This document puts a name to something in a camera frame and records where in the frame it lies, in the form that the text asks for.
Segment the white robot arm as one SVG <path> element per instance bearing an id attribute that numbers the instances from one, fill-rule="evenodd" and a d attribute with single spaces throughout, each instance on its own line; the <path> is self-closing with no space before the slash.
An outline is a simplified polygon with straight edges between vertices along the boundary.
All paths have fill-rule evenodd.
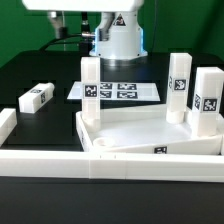
<path id="1" fill-rule="evenodd" d="M 91 56 L 114 64 L 148 55 L 137 19 L 144 0 L 22 0 L 22 3 L 28 10 L 100 12 L 101 22 L 94 31 Z"/>

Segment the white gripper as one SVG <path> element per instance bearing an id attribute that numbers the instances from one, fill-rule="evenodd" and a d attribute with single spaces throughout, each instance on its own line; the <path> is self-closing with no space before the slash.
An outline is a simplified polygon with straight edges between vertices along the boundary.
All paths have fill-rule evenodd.
<path id="1" fill-rule="evenodd" d="M 68 34 L 62 11 L 103 12 L 98 26 L 98 40 L 108 41 L 114 12 L 136 11 L 143 6 L 144 0 L 22 0 L 22 3 L 28 10 L 49 11 L 47 16 L 56 39 L 64 39 Z"/>

